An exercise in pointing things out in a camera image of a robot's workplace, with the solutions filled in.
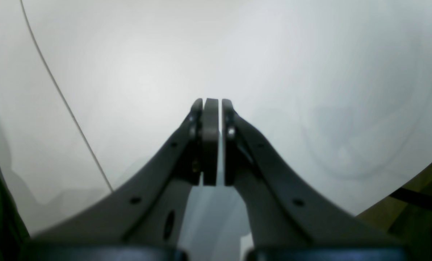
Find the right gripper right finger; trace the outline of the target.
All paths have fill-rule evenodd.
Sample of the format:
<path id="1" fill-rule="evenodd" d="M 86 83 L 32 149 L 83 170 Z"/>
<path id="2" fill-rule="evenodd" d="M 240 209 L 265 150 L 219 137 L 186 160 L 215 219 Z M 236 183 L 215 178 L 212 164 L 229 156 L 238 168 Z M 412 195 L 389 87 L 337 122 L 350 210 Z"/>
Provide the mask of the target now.
<path id="1" fill-rule="evenodd" d="M 225 185 L 246 206 L 247 261 L 409 261 L 397 239 L 355 219 L 300 178 L 265 136 L 221 102 Z"/>

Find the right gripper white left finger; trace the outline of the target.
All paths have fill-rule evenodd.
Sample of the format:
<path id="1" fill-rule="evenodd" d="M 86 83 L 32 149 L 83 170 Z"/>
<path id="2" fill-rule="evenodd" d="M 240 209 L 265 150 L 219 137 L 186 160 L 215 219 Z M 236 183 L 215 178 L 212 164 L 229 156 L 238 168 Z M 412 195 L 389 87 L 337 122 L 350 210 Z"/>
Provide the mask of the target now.
<path id="1" fill-rule="evenodd" d="M 37 235 L 21 261 L 186 261 L 177 241 L 190 192 L 217 183 L 217 99 L 196 99 L 159 151 L 108 197 Z"/>

